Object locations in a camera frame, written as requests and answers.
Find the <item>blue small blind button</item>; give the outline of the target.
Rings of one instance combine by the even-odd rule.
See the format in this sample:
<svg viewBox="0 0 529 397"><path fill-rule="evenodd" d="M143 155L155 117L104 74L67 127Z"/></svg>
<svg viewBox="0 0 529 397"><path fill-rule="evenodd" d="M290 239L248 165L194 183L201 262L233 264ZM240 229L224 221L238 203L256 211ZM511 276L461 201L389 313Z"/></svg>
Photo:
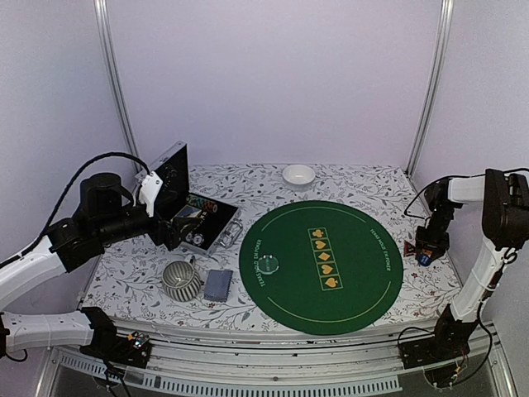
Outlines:
<svg viewBox="0 0 529 397"><path fill-rule="evenodd" d="M426 254L416 256L417 263L421 266L428 267L431 264L431 258Z"/></svg>

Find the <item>clear acrylic dealer button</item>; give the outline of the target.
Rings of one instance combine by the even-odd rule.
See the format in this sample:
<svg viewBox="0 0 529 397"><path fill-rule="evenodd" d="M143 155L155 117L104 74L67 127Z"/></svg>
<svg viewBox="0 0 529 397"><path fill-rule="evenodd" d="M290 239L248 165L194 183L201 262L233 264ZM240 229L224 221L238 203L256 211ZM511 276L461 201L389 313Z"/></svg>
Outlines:
<svg viewBox="0 0 529 397"><path fill-rule="evenodd" d="M260 273L264 275L272 275L279 269L279 261L273 255L264 255L259 259L258 267Z"/></svg>

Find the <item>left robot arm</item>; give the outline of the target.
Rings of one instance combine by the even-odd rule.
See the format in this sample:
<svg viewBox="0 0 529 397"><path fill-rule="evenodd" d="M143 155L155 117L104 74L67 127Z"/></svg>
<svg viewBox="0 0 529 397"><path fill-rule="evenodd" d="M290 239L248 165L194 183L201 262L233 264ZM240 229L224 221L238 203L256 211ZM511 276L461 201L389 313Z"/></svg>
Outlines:
<svg viewBox="0 0 529 397"><path fill-rule="evenodd" d="M146 174L136 194L122 186L114 173L98 173L81 182L80 201L69 218L48 218L28 247L1 264L1 305L37 285L78 269L103 254L114 243L148 236L156 246L176 249L198 225L194 218L177 218L189 190L185 148L161 159ZM119 361L145 349L133 337L120 337L112 320L97 307L59 316L39 316L22 325L1 313L1 355L26 350L40 343L78 345L84 354L104 361Z"/></svg>

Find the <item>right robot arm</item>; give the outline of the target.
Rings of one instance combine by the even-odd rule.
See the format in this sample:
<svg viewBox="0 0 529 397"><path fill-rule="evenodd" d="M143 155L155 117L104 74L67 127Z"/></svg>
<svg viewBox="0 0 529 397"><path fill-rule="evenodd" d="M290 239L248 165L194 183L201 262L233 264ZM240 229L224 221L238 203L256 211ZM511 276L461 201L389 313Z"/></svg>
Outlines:
<svg viewBox="0 0 529 397"><path fill-rule="evenodd" d="M444 309L427 343L433 360L444 361L467 343L504 268L528 241L527 174L527 168L486 169L481 175L442 177L422 189L431 213L415 235L414 256L422 266L448 251L448 227L455 211L466 204L482 205L482 245L464 286Z"/></svg>

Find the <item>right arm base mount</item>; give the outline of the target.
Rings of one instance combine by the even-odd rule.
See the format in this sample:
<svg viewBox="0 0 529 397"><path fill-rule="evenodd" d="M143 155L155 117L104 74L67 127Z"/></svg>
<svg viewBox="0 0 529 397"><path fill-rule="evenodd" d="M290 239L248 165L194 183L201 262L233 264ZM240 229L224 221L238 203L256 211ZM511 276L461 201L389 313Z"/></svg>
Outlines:
<svg viewBox="0 0 529 397"><path fill-rule="evenodd" d="M467 339L454 335L437 336L433 334L406 342L397 342L399 356L405 369L429 366L469 354Z"/></svg>

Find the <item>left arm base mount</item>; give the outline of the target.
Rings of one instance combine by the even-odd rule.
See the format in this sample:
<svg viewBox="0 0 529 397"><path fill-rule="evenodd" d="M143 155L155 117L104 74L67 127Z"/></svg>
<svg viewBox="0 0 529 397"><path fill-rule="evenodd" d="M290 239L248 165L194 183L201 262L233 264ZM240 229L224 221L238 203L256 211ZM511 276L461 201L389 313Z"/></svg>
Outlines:
<svg viewBox="0 0 529 397"><path fill-rule="evenodd" d="M93 335L93 340L79 351L104 362L123 364L145 369L151 353L150 336L143 332L133 332L119 336L112 332L100 332Z"/></svg>

